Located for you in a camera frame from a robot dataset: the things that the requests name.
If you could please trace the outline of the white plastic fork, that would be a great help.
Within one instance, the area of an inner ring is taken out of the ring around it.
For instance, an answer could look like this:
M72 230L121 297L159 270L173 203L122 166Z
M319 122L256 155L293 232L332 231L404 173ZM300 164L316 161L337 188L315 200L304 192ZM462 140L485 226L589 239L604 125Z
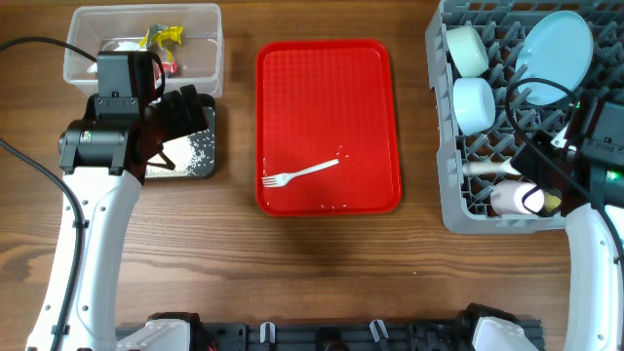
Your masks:
M277 175L264 176L261 179L262 186L273 188L273 187L283 187L289 184L291 180L299 176L306 176L309 174L316 173L318 171L322 171L324 169L336 166L339 164L338 159L332 159L327 162L294 172L294 173L280 173Z

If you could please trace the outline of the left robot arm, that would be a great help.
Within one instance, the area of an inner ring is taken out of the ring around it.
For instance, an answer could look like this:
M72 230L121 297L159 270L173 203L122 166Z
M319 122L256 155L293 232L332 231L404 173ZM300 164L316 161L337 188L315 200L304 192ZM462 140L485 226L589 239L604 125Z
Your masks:
M204 131L215 100L192 85L161 97L89 97L59 140L64 209L44 303L28 350L113 350L127 228L149 160Z

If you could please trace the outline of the light blue plate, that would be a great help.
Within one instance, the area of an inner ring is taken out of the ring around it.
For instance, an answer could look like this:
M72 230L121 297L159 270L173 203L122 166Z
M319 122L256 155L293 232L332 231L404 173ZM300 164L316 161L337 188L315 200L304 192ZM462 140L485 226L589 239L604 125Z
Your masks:
M572 11L558 11L542 19L523 41L516 69L521 80L541 78L575 90L593 58L594 38L587 22Z

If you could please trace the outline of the white plastic spoon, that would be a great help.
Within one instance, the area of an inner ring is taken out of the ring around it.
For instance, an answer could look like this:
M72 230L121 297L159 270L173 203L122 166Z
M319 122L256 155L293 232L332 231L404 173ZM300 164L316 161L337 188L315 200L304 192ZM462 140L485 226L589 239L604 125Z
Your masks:
M468 162L462 166L462 171L466 176L488 174L521 175L521 173L512 166L510 159L504 162Z

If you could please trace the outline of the white napkin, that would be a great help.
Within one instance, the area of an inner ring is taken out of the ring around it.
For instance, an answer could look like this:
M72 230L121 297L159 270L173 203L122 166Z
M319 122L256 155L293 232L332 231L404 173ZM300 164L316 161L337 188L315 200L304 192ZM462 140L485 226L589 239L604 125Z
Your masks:
M141 52L145 52L147 51L147 49L143 48L139 42L133 42L133 41L110 41L106 44L104 44L104 46L100 49L100 51L132 51L132 52L137 52L137 51L141 51ZM95 74L98 72L98 65L96 63L93 63L88 69L87 69L87 73L89 74Z

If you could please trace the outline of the pink plastic cup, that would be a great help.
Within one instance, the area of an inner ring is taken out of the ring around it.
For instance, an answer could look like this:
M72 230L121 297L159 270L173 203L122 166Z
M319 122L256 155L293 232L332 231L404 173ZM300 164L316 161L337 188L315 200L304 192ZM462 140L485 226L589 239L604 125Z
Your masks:
M505 180L494 186L490 204L498 215L534 215L543 209L545 195L533 183Z

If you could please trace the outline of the red snack wrapper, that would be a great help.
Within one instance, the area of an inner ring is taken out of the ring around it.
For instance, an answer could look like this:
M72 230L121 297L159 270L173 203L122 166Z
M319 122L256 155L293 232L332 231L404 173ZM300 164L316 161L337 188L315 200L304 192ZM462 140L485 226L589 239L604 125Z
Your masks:
M178 72L178 66L175 59L163 62L163 68L167 75L174 75Z

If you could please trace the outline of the pile of white rice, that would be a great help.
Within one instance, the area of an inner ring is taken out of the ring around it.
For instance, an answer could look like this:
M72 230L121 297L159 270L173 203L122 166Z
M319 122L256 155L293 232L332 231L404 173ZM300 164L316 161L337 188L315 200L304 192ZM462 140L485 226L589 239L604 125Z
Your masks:
M158 156L152 157L147 166L146 178L165 179L178 177L210 177L215 171L215 133L210 130L179 137L163 144L164 153L175 163L174 170L154 167L163 163Z

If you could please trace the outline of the light blue bowl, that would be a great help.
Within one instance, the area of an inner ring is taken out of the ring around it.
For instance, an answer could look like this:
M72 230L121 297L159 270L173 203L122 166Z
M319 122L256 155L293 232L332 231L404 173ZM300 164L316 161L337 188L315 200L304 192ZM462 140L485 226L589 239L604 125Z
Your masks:
M459 78L452 90L452 107L459 130L471 136L489 129L496 116L493 91L483 78Z

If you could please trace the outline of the green bowl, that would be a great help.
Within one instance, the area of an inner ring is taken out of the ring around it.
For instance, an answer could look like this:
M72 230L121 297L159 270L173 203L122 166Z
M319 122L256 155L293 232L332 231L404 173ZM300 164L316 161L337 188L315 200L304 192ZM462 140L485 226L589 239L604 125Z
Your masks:
M488 70L488 54L474 27L464 25L448 30L447 44L451 58L462 77L476 78Z

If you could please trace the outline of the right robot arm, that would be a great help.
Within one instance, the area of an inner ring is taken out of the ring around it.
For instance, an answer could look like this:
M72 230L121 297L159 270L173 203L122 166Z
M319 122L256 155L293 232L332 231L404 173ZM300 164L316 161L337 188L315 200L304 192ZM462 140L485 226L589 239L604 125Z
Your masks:
M534 134L504 163L470 163L481 174L513 169L529 194L551 193L565 218L570 254L566 350L623 347L623 101L584 95L557 135Z

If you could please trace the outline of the yellow plastic cup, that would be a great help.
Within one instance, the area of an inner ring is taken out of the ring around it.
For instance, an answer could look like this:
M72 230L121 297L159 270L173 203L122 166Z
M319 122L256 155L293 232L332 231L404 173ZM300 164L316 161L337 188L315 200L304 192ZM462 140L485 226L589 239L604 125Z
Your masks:
M544 211L547 213L556 212L560 207L562 200L550 193L544 193Z

